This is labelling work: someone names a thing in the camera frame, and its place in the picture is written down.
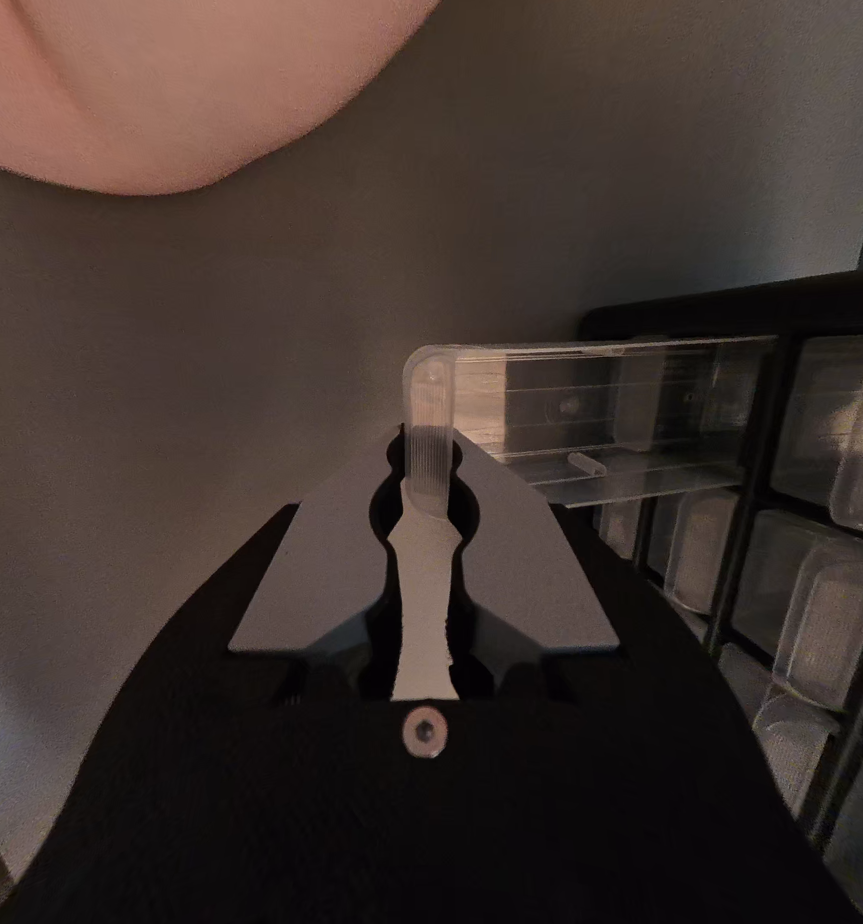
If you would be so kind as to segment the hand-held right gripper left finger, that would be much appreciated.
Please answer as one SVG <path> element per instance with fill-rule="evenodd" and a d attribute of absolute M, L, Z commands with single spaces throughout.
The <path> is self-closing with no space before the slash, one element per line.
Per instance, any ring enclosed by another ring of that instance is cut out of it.
<path fill-rule="evenodd" d="M 229 643 L 231 654 L 331 664 L 363 699 L 391 699 L 402 593 L 391 532 L 402 518 L 402 426 L 310 491 Z"/>

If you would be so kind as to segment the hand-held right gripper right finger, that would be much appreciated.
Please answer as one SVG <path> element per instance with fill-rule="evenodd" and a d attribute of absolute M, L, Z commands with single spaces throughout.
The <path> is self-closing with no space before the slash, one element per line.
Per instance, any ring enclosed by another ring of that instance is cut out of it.
<path fill-rule="evenodd" d="M 455 431 L 446 513 L 446 640 L 458 699 L 488 699 L 518 666 L 616 653 L 620 641 L 545 497 Z"/>

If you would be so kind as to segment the clear plastic drawer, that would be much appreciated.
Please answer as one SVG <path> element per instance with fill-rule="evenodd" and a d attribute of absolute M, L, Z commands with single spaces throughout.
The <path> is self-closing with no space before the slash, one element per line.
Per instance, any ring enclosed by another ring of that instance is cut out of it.
<path fill-rule="evenodd" d="M 431 345 L 403 368 L 405 483 L 443 515 L 462 437 L 567 507 L 731 488 L 774 336 Z"/>

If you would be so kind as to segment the black drawer cabinet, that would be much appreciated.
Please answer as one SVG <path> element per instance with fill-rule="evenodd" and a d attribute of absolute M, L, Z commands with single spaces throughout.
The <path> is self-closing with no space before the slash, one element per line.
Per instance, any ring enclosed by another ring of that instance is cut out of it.
<path fill-rule="evenodd" d="M 583 340 L 774 336 L 735 487 L 606 507 L 863 915 L 863 270 L 599 308 Z"/>

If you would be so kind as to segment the person's left forearm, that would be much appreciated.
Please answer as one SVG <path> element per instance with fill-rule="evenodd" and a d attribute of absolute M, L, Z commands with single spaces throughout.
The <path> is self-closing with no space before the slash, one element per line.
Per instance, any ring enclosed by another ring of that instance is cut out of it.
<path fill-rule="evenodd" d="M 0 1 L 0 169 L 192 191 L 298 141 L 436 2 Z"/>

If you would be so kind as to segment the rows of clear drawers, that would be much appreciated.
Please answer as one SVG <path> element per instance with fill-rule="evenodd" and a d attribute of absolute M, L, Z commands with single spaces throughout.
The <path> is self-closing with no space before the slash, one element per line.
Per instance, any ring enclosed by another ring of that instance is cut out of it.
<path fill-rule="evenodd" d="M 863 334 L 639 334 L 611 364 L 600 537 L 714 661 L 863 915 Z"/>

